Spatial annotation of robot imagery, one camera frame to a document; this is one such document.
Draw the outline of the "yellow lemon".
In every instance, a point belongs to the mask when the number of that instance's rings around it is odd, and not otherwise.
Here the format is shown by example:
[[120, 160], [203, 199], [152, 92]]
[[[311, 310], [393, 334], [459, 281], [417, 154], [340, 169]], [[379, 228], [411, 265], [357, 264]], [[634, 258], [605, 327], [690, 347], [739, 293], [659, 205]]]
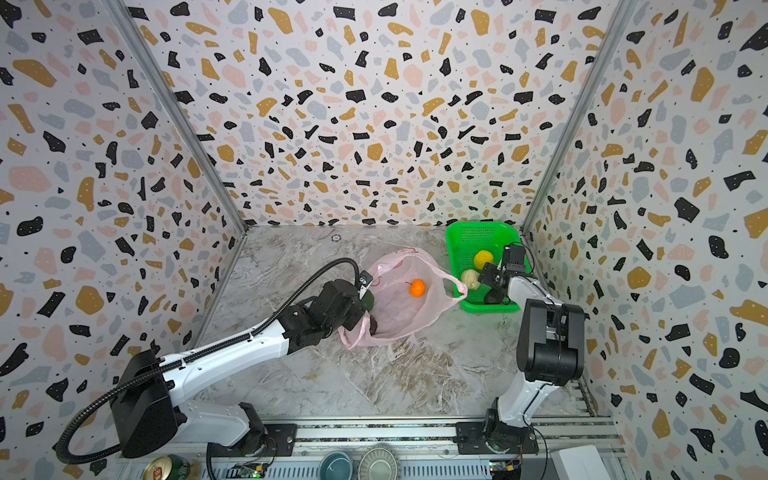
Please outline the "yellow lemon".
[[490, 251], [481, 250], [475, 254], [473, 265], [477, 271], [482, 271], [488, 263], [494, 264], [494, 256]]

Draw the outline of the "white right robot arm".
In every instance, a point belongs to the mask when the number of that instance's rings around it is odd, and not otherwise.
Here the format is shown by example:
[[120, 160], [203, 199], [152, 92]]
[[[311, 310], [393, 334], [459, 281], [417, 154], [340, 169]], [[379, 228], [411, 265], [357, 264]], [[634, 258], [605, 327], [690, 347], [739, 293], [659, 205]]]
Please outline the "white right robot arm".
[[485, 302], [513, 303], [522, 320], [516, 347], [518, 373], [507, 391], [487, 410], [483, 435], [495, 451], [506, 451], [533, 437], [532, 418], [546, 398], [581, 377], [585, 361], [587, 314], [545, 290], [527, 271], [527, 249], [513, 242], [496, 264], [485, 264], [479, 282], [490, 288]]

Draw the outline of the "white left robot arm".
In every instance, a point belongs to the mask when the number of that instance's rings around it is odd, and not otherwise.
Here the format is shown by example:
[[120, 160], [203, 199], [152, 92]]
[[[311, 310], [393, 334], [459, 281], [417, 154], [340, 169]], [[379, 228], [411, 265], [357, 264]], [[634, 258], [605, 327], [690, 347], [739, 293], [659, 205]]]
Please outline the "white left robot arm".
[[143, 374], [149, 379], [110, 402], [121, 455], [148, 456], [169, 443], [211, 444], [221, 455], [265, 450], [269, 430], [251, 404], [213, 405], [196, 401], [196, 395], [242, 370], [354, 329], [372, 306], [371, 282], [368, 272], [355, 282], [329, 281], [319, 295], [288, 306], [274, 320], [217, 343], [165, 358], [140, 353], [121, 380]]

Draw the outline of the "aluminium corner post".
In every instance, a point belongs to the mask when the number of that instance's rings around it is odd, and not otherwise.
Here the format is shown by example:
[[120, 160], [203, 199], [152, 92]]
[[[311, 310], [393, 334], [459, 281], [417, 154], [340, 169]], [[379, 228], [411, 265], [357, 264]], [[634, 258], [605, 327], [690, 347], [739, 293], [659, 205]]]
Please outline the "aluminium corner post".
[[591, 102], [600, 86], [601, 79], [605, 74], [617, 44], [619, 43], [620, 37], [625, 31], [637, 3], [637, 0], [621, 0], [617, 3], [617, 7], [607, 26], [605, 38], [597, 50], [592, 67], [586, 76], [584, 85], [577, 97], [573, 109], [571, 110], [567, 122], [565, 123], [563, 134], [556, 145], [553, 158], [543, 174], [532, 204], [526, 214], [522, 226], [519, 228], [519, 231], [523, 236], [527, 236], [534, 229], [536, 217], [546, 202], [548, 189], [554, 183], [555, 176], [562, 167], [566, 155], [572, 147], [572, 143], [579, 130], [581, 122], [590, 108]]
[[234, 201], [223, 185], [215, 166], [211, 163], [202, 142], [179, 106], [172, 88], [165, 81], [160, 66], [146, 45], [140, 30], [133, 22], [125, 2], [103, 1], [103, 4], [110, 19], [144, 72], [146, 80], [153, 88], [157, 99], [176, 127], [181, 139], [191, 149], [194, 159], [220, 201], [223, 212], [228, 215], [239, 234], [246, 235], [248, 226], [240, 217]]

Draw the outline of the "beige pear fruit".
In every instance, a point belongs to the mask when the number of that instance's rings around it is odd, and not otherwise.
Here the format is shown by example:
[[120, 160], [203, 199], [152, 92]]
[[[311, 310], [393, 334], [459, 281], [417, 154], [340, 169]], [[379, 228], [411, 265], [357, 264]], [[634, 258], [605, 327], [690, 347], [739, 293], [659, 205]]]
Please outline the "beige pear fruit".
[[474, 269], [464, 270], [461, 273], [460, 281], [471, 291], [477, 290], [481, 286], [479, 272]]

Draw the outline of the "right circuit board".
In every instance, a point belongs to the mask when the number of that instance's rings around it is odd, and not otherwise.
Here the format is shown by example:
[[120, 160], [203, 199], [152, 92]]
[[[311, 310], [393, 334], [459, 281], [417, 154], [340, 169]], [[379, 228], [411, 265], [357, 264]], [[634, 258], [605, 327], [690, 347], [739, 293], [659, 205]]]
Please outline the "right circuit board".
[[492, 480], [520, 480], [522, 461], [520, 459], [490, 461], [489, 471]]

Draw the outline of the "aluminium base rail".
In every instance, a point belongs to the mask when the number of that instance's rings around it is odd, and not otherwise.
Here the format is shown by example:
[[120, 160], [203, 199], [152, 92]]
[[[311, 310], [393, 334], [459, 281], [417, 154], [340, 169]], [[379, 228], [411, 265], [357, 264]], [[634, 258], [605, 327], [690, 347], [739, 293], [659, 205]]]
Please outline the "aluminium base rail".
[[606, 417], [539, 417], [535, 435], [506, 451], [485, 441], [483, 422], [473, 417], [353, 417], [268, 421], [269, 445], [260, 453], [221, 455], [205, 444], [169, 444], [159, 456], [176, 454], [197, 461], [204, 479], [227, 479], [235, 464], [266, 463], [264, 479], [317, 479], [318, 467], [329, 453], [342, 451], [358, 466], [363, 455], [386, 447], [396, 457], [398, 479], [491, 479], [490, 461], [520, 459], [521, 479], [559, 479], [555, 451], [594, 445], [611, 479], [631, 479], [633, 473], [618, 434]]

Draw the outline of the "teal ceramic bowl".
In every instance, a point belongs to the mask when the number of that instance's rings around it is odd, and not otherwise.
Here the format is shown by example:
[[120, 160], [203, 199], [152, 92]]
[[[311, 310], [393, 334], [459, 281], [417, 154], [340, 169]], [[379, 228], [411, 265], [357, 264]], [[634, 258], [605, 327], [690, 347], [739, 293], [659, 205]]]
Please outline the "teal ceramic bowl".
[[335, 451], [327, 454], [318, 467], [319, 480], [352, 480], [355, 466], [352, 458], [345, 452]]

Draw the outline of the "aluminium corner post left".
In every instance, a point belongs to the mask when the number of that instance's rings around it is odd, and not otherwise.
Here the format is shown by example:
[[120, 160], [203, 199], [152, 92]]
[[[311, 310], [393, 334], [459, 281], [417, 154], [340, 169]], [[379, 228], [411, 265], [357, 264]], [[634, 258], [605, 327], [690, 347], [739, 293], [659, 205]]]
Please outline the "aluminium corner post left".
[[223, 212], [228, 215], [239, 234], [246, 235], [248, 226], [240, 217], [234, 201], [223, 185], [215, 166], [211, 163], [202, 142], [179, 106], [172, 88], [165, 81], [160, 66], [146, 45], [140, 30], [133, 22], [125, 2], [103, 1], [103, 4], [110, 19], [144, 72], [146, 80], [153, 88], [157, 99], [176, 127], [181, 139], [191, 149], [194, 159], [220, 201]]

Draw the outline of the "green circuit board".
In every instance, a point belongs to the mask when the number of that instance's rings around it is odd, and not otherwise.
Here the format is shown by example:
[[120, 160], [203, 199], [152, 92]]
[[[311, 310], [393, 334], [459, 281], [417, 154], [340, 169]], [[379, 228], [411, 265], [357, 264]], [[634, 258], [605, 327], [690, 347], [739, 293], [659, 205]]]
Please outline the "green circuit board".
[[227, 472], [227, 479], [264, 479], [268, 471], [266, 463], [247, 462], [235, 464]]

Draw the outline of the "grey ribbed plate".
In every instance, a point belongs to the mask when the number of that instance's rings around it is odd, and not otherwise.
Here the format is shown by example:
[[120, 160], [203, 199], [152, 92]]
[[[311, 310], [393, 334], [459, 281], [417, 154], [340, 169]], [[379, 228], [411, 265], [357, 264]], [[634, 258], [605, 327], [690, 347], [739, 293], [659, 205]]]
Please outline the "grey ribbed plate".
[[399, 466], [395, 455], [386, 447], [367, 451], [358, 466], [359, 480], [397, 480]]

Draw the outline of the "orange fruit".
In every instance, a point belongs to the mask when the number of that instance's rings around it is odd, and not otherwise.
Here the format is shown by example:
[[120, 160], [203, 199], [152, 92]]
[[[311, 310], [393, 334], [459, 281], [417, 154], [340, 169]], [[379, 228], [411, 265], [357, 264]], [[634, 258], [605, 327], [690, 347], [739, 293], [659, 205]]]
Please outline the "orange fruit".
[[410, 283], [409, 294], [414, 298], [421, 298], [427, 291], [426, 283], [421, 279], [415, 279]]

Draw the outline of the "white box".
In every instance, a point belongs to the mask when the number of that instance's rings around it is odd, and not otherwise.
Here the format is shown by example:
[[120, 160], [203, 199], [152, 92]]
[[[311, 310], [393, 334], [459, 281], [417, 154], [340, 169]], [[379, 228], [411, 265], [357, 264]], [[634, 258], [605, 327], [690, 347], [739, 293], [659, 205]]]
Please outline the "white box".
[[560, 480], [610, 480], [611, 477], [594, 445], [555, 451], [552, 455]]

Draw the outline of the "aluminium corner post right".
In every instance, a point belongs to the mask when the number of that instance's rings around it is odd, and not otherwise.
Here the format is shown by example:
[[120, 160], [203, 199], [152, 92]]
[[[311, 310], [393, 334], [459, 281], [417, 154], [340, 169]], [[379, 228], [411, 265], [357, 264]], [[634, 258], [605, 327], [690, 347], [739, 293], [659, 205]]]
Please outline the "aluminium corner post right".
[[523, 236], [527, 236], [534, 229], [536, 217], [546, 202], [548, 189], [554, 183], [555, 176], [562, 167], [566, 155], [572, 147], [572, 143], [579, 130], [581, 122], [590, 108], [591, 102], [600, 86], [601, 79], [605, 74], [617, 44], [619, 43], [620, 37], [625, 31], [637, 3], [637, 0], [621, 0], [617, 3], [617, 7], [607, 26], [605, 38], [597, 50], [592, 67], [586, 76], [584, 85], [577, 97], [573, 109], [571, 110], [567, 122], [565, 123], [563, 134], [556, 145], [553, 158], [543, 174], [532, 204], [526, 214], [522, 226], [519, 228], [519, 231]]

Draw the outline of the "pink plastic bag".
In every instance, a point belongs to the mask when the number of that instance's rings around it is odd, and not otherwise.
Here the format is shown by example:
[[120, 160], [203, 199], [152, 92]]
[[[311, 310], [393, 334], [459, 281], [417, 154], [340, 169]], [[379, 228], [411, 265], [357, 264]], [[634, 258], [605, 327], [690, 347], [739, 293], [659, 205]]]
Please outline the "pink plastic bag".
[[[368, 272], [373, 277], [368, 291], [374, 295], [374, 308], [351, 331], [338, 329], [342, 344], [349, 350], [390, 345], [411, 336], [433, 325], [468, 293], [467, 287], [441, 269], [431, 255], [414, 247], [381, 257]], [[427, 285], [421, 298], [409, 294], [415, 279]]]

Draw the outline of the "dark green lime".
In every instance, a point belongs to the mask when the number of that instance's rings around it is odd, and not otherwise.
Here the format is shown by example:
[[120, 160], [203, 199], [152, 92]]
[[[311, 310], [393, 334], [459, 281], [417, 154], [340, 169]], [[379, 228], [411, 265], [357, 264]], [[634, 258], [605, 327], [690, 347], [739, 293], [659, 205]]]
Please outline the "dark green lime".
[[361, 303], [363, 305], [363, 308], [366, 311], [370, 312], [374, 308], [374, 304], [375, 304], [374, 295], [370, 291], [367, 291], [365, 295], [362, 297]]

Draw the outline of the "green plastic basket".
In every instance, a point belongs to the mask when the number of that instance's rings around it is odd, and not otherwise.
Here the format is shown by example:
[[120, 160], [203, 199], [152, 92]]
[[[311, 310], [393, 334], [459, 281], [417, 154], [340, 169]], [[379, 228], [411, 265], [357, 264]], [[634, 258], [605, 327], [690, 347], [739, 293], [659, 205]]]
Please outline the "green plastic basket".
[[[480, 272], [475, 268], [474, 259], [481, 251], [489, 252], [498, 264], [505, 246], [512, 243], [523, 246], [518, 231], [504, 222], [456, 222], [447, 227], [445, 238], [451, 272], [457, 279], [466, 270]], [[459, 302], [461, 309], [469, 314], [508, 314], [520, 311], [525, 305], [525, 300], [517, 304], [509, 299], [501, 304], [486, 304], [485, 297], [490, 291], [487, 285], [470, 289]]]

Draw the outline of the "green gold drink can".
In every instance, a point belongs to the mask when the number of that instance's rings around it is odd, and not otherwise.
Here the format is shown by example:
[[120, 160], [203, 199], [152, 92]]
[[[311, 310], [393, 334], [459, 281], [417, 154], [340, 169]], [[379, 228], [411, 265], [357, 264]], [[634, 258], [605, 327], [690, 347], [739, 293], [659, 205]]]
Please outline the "green gold drink can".
[[197, 461], [169, 454], [152, 460], [145, 468], [142, 480], [198, 480], [201, 467]]

